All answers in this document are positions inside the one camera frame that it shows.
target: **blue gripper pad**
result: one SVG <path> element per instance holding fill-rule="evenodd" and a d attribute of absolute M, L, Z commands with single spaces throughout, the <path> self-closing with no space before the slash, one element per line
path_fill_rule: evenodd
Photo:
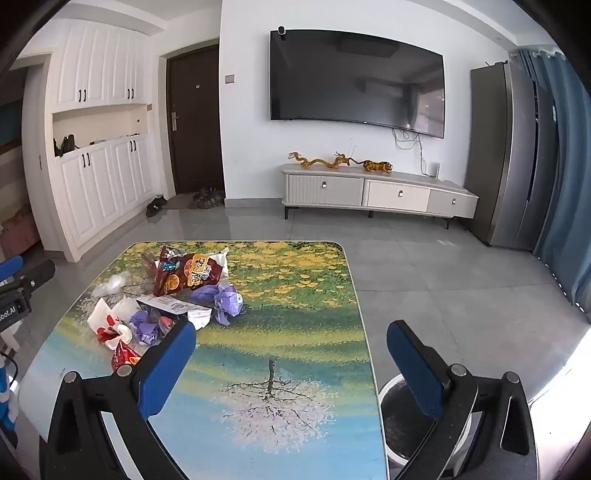
<path fill-rule="evenodd" d="M 386 342 L 421 412 L 438 420 L 443 413 L 443 385 L 412 341 L 395 323 L 388 327 Z"/>
<path fill-rule="evenodd" d="M 21 268 L 22 257 L 20 255 L 9 258 L 5 262 L 0 263 L 0 281 L 4 281 L 8 277 L 12 277 Z"/>
<path fill-rule="evenodd" d="M 164 351 L 160 360 L 139 385 L 138 410 L 144 420 L 160 413 L 174 384 L 191 358 L 197 342 L 197 332 L 187 322 Z"/>

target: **wall-mounted tv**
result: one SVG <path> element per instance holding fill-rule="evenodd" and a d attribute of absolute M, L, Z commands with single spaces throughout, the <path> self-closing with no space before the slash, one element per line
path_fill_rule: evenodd
<path fill-rule="evenodd" d="M 271 120 L 340 120 L 443 138 L 443 57 L 387 38 L 271 31 Z"/>

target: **door handle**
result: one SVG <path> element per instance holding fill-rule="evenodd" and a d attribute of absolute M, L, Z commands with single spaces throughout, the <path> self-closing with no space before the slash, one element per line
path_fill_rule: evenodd
<path fill-rule="evenodd" d="M 173 129 L 173 132 L 176 132 L 177 130 L 177 118 L 179 118 L 179 116 L 177 115 L 177 112 L 172 112 L 170 114 L 171 117 L 171 127 Z"/>

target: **curtain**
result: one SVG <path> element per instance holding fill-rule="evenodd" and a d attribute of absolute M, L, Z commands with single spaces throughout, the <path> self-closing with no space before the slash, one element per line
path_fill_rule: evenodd
<path fill-rule="evenodd" d="M 591 99 L 561 54 L 518 52 L 525 71 L 554 97 L 558 166 L 546 222 L 534 250 L 571 303 L 591 310 Z"/>

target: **painted tabletop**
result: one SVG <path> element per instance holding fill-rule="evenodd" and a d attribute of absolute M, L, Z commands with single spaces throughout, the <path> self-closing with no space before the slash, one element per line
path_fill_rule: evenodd
<path fill-rule="evenodd" d="M 94 287 L 131 273 L 124 293 L 146 289 L 134 244 L 70 308 L 35 357 L 19 393 L 22 412 L 47 438 L 65 373 L 112 373 L 112 352 L 86 318 Z M 300 480 L 388 477 L 376 386 L 345 255 L 331 242 L 167 242 L 186 252 L 229 247 L 230 280 L 248 305 L 224 327 L 211 321 L 162 411 L 150 423 L 191 479 Z M 122 293 L 106 298 L 110 305 Z M 140 478 L 106 419 L 131 478 Z"/>

